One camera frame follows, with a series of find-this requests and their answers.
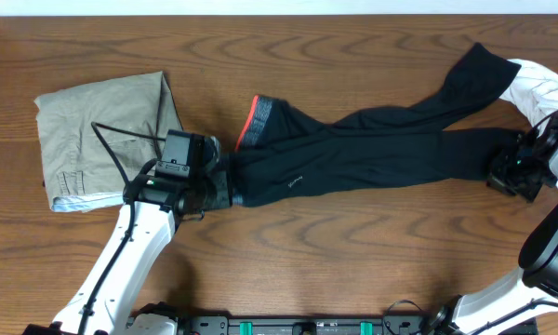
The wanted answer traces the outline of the black leggings with red waistband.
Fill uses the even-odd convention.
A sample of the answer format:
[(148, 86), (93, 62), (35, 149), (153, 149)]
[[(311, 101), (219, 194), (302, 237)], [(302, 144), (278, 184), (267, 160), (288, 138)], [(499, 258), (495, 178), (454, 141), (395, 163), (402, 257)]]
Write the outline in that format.
[(357, 189), (485, 181), (491, 161), (517, 142), (520, 131), (451, 125), (496, 101), (520, 69), (476, 44), (429, 98), (408, 107), (362, 109), (332, 124), (286, 100), (258, 95), (229, 157), (233, 199), (259, 207)]

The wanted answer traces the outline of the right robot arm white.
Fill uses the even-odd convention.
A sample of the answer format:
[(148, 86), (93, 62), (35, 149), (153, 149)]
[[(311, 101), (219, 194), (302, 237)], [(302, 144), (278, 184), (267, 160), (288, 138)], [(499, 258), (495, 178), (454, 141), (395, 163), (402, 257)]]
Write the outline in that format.
[[(487, 183), (529, 201), (542, 185), (558, 185), (558, 111), (494, 160)], [(526, 239), (517, 268), (483, 290), (448, 302), (422, 331), (501, 334), (551, 312), (558, 312), (558, 204)]]

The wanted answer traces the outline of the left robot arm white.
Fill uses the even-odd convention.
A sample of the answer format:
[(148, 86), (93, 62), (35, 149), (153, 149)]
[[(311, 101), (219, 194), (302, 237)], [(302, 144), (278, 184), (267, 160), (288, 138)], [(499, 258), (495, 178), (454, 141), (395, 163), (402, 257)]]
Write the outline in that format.
[(232, 204), (220, 145), (214, 137), (171, 130), (160, 158), (148, 161), (123, 191), (112, 236), (68, 304), (50, 325), (31, 334), (178, 334), (175, 309), (152, 303), (132, 308), (155, 260), (182, 221)]

